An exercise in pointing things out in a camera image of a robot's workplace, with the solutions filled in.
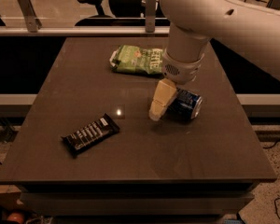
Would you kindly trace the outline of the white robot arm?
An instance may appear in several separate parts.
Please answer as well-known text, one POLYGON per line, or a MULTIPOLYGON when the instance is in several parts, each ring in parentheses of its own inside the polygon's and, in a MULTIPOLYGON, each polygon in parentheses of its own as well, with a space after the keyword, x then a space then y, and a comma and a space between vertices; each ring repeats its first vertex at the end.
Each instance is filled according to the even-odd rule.
POLYGON ((170 22, 162 72, 149 109, 159 120, 176 87, 197 76, 204 50, 214 38, 280 81, 280 11, 239 0, 160 0, 170 22))

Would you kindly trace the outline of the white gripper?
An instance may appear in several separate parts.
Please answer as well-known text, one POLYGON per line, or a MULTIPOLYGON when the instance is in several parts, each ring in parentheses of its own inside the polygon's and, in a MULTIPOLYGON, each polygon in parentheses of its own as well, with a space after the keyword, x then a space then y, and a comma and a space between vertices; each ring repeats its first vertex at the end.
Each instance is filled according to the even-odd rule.
POLYGON ((176 84, 184 85, 196 78, 203 58, 204 54, 195 62, 183 63, 173 59, 167 51, 163 53, 161 70, 166 78, 158 82, 155 90, 149 109, 152 120, 158 121, 176 98, 176 84))

